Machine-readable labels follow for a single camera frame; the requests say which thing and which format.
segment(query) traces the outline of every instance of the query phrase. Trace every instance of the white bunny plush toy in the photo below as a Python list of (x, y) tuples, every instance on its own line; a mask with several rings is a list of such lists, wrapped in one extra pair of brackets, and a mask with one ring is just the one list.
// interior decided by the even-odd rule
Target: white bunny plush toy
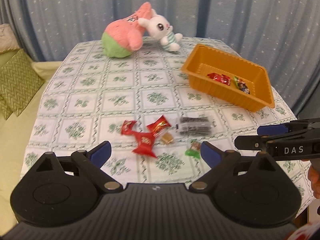
[(169, 24), (166, 18), (156, 14), (153, 10), (153, 17), (148, 20), (139, 18), (138, 24), (146, 28), (149, 35), (155, 40), (160, 40), (160, 44), (166, 51), (177, 51), (180, 49), (178, 42), (182, 39), (181, 33), (174, 34), (173, 26)]

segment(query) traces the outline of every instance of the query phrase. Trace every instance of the striped shirt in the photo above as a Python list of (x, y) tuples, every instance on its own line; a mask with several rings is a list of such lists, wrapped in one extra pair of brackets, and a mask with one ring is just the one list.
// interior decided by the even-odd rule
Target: striped shirt
[(169, 42), (169, 43), (168, 43), (168, 45), (163, 46), (163, 49), (168, 51), (168, 49), (169, 49), (169, 47), (170, 47), (170, 44), (177, 42), (177, 40), (176, 40), (176, 37), (174, 36), (174, 33), (173, 33), (173, 32), (170, 32), (170, 33), (167, 35), (167, 38), (168, 38), (168, 42)]

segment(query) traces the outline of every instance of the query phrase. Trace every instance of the orange tray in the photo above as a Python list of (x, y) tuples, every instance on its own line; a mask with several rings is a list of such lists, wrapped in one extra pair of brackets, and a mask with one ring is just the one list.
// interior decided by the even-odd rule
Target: orange tray
[[(181, 71), (189, 76), (190, 86), (193, 89), (252, 112), (259, 111), (265, 106), (275, 107), (266, 69), (249, 60), (198, 44), (187, 58)], [(207, 74), (212, 72), (229, 76), (230, 86), (207, 77)], [(237, 88), (233, 80), (234, 76), (241, 78), (247, 84), (250, 95)]]

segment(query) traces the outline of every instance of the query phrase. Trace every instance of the table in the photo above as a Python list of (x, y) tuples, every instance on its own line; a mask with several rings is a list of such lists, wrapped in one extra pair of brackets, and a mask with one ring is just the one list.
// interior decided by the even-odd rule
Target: table
[[(158, 159), (146, 158), (131, 152), (136, 147), (133, 136), (120, 135), (125, 119), (137, 120), (137, 130), (146, 131), (145, 126), (162, 114), (170, 123), (181, 115), (208, 116), (214, 133), (198, 139), (221, 150), (235, 149), (237, 135), (254, 135), (260, 125), (295, 119), (274, 89), (276, 108), (251, 113), (190, 88), (188, 77), (180, 68), (197, 43), (238, 56), (224, 42), (203, 38), (185, 37), (180, 51), (166, 52), (157, 41), (145, 37), (139, 51), (122, 59), (105, 57), (101, 41), (77, 44), (43, 93), (21, 175), (45, 151), (70, 155), (108, 140), (112, 155), (102, 170), (122, 184), (184, 182), (188, 186), (210, 169), (204, 161), (185, 156), (192, 138), (183, 138), (171, 129), (175, 143), (166, 146), (156, 141), (154, 152)], [(313, 200), (307, 179), (310, 163), (286, 161), (279, 165), (300, 191), (301, 212)]]

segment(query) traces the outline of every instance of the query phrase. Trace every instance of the patrick star plush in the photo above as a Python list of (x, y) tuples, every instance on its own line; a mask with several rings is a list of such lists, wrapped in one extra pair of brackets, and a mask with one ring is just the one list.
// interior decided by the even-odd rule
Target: patrick star plush
[(138, 24), (139, 18), (151, 19), (155, 11), (149, 2), (127, 18), (111, 22), (102, 35), (103, 52), (107, 57), (127, 57), (143, 44), (145, 28)]

